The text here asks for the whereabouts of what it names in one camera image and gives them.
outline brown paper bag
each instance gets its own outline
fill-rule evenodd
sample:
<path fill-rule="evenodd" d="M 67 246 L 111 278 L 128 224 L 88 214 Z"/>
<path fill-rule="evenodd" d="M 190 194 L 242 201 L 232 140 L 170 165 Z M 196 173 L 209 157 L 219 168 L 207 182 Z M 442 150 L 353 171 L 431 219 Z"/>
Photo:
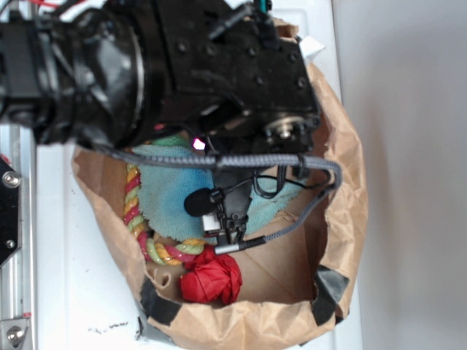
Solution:
<path fill-rule="evenodd" d="M 177 283 L 183 268 L 146 263 L 123 224 L 126 165 L 77 150 L 73 162 L 77 181 L 115 262 L 148 323 L 178 346 L 283 349 L 332 330 L 349 313 L 368 212 L 363 152 L 324 76 L 310 66 L 309 77 L 323 109 L 314 153 L 341 165 L 343 184 L 293 233 L 232 254 L 244 284 L 239 301 L 230 306 L 183 302 Z M 313 195 L 303 191 L 254 236 L 291 225 Z"/>

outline black metal bracket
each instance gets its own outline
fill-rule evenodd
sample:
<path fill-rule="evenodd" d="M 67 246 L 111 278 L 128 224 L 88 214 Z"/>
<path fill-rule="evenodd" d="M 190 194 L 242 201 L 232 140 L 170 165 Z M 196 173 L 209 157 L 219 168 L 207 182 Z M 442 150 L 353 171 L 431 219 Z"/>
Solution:
<path fill-rule="evenodd" d="M 20 176 L 0 159 L 0 266 L 20 247 Z"/>

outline red crumpled ball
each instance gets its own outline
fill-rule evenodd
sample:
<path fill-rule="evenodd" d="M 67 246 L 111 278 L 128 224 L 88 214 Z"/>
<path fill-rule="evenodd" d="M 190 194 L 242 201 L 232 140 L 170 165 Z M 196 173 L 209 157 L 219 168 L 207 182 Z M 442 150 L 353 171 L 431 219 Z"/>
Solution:
<path fill-rule="evenodd" d="M 219 298 L 224 304 L 234 303 L 242 285 L 240 268 L 234 258 L 216 255 L 212 246 L 192 262 L 185 263 L 192 270 L 180 279 L 183 298 L 195 303 L 209 303 Z"/>

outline multicolored rope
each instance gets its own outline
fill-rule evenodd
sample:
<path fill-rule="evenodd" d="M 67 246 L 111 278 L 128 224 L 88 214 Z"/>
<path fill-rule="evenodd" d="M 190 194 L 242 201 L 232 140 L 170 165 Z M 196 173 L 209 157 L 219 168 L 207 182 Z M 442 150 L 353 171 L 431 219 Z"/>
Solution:
<path fill-rule="evenodd" d="M 193 261 L 204 250 L 205 242 L 202 239 L 186 239 L 176 246 L 164 246 L 149 238 L 150 229 L 146 219 L 139 210 L 138 192 L 141 189 L 141 173 L 134 164 L 127 165 L 128 175 L 125 187 L 125 208 L 123 209 L 123 222 L 128 230 L 137 239 L 144 258 L 159 265 L 176 266 Z"/>

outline blue towel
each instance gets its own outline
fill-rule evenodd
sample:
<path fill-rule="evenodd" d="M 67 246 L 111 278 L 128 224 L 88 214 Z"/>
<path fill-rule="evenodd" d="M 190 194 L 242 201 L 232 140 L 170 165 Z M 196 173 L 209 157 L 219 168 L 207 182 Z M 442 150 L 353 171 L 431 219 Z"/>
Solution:
<path fill-rule="evenodd" d="M 134 149 L 142 155 L 192 157 L 193 150 L 181 138 L 170 138 L 157 144 Z M 202 238 L 204 234 L 201 218 L 192 217 L 184 208 L 185 199 L 200 188 L 213 188 L 211 171 L 188 168 L 164 168 L 140 166 L 141 185 L 139 208 L 150 227 L 163 237 L 177 241 L 187 238 Z M 276 181 L 259 179 L 264 190 L 274 191 Z M 300 187 L 286 184 L 281 193 L 271 200 L 264 199 L 252 190 L 252 203 L 248 210 L 247 234 L 254 233 L 267 225 L 284 209 L 289 200 L 296 197 Z"/>

